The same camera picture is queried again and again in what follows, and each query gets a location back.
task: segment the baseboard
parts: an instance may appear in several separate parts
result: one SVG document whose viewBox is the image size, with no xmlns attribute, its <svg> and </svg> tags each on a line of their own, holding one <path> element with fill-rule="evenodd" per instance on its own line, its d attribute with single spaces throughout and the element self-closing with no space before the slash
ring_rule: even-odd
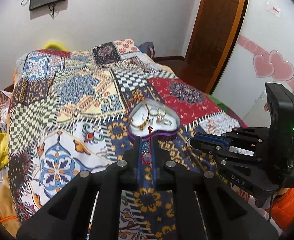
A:
<svg viewBox="0 0 294 240">
<path fill-rule="evenodd" d="M 169 57 L 156 57 L 154 59 L 155 62 L 164 61 L 164 60 L 182 60 L 182 61 L 184 61 L 185 58 L 183 56 L 169 56 Z"/>
</svg>

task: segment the wooden door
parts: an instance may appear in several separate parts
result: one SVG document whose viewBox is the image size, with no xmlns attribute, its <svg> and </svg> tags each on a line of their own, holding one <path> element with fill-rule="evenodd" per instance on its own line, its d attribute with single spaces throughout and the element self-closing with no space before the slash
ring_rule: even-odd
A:
<svg viewBox="0 0 294 240">
<path fill-rule="evenodd" d="M 201 91 L 209 92 L 213 86 L 209 85 L 211 79 L 215 72 L 218 72 L 216 78 L 219 74 L 219 63 L 223 65 L 226 60 L 226 57 L 223 60 L 223 56 L 231 49 L 243 5 L 244 0 L 201 0 L 186 54 L 188 68 L 181 77 L 185 82 Z M 226 48 L 228 40 L 231 40 L 230 46 Z"/>
</svg>

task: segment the patchwork blanket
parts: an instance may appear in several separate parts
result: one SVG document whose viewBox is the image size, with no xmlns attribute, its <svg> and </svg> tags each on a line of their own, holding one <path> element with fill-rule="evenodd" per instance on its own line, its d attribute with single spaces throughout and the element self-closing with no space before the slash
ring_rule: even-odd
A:
<svg viewBox="0 0 294 240">
<path fill-rule="evenodd" d="M 140 52 L 132 39 L 88 51 L 38 50 L 18 60 L 7 132 L 9 185 L 20 222 L 80 171 L 101 171 L 122 159 L 132 148 L 125 110 L 135 107 L 129 100 L 137 95 L 165 103 L 180 116 L 177 138 L 160 142 L 172 160 L 193 171 L 216 171 L 212 158 L 195 159 L 185 142 L 204 132 L 203 120 L 223 110 Z M 150 167 L 144 172 L 143 188 L 122 192 L 119 239 L 174 239 L 172 193 L 156 192 Z"/>
</svg>

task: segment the orange jacket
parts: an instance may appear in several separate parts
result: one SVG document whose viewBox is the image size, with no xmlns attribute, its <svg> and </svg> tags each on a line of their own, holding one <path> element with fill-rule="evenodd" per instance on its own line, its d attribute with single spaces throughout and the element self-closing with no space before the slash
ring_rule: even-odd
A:
<svg viewBox="0 0 294 240">
<path fill-rule="evenodd" d="M 271 216 L 283 231 L 288 228 L 294 218 L 294 188 L 273 200 Z"/>
</svg>

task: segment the pink heart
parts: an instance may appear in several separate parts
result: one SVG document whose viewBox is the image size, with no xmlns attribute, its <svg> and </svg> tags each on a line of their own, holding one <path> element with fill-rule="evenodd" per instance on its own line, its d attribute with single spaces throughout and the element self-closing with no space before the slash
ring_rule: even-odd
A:
<svg viewBox="0 0 294 240">
<path fill-rule="evenodd" d="M 269 61 L 274 67 L 273 81 L 288 81 L 294 76 L 294 68 L 288 61 L 283 61 L 282 55 L 273 50 L 269 54 Z"/>
<path fill-rule="evenodd" d="M 257 78 L 270 77 L 274 73 L 274 68 L 272 63 L 266 62 L 262 55 L 255 55 L 253 57 L 253 66 Z"/>
</svg>

